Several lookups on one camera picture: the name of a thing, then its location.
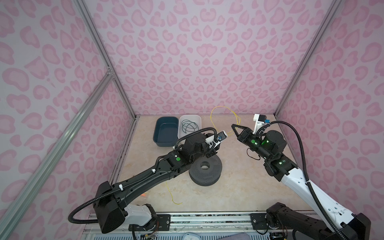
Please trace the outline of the dark grey spool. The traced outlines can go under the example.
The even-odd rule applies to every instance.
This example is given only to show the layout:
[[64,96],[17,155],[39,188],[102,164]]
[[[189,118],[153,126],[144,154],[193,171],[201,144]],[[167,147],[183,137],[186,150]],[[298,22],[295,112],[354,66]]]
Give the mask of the dark grey spool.
[[195,184],[208,187],[219,180],[222,169],[222,161],[217,155],[210,158],[202,157],[191,165],[189,175]]

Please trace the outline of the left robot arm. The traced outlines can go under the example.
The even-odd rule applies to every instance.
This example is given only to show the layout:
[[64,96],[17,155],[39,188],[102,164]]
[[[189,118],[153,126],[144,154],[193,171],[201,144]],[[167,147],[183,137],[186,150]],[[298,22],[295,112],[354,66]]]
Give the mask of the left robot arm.
[[218,134],[193,133],[178,139],[171,152],[158,157],[154,166],[125,181],[99,185],[93,208],[103,234],[120,227],[125,220],[130,224],[151,225],[156,212],[149,204],[134,206],[132,201],[158,184],[173,179],[188,171],[192,164],[202,158],[217,154],[220,144],[227,138]]

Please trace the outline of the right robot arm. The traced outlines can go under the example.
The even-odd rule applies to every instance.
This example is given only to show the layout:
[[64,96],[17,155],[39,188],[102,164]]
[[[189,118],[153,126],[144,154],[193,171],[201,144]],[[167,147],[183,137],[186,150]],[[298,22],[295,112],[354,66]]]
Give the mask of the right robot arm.
[[320,217],[314,219],[293,211],[282,203],[267,209],[270,228],[289,227],[314,240],[368,240],[371,221],[362,213],[355,214],[314,184],[308,176],[306,164],[303,168],[284,155],[287,145],[278,131],[263,133],[268,126],[259,130],[232,125],[239,142],[248,146],[264,160],[267,173],[294,191]]

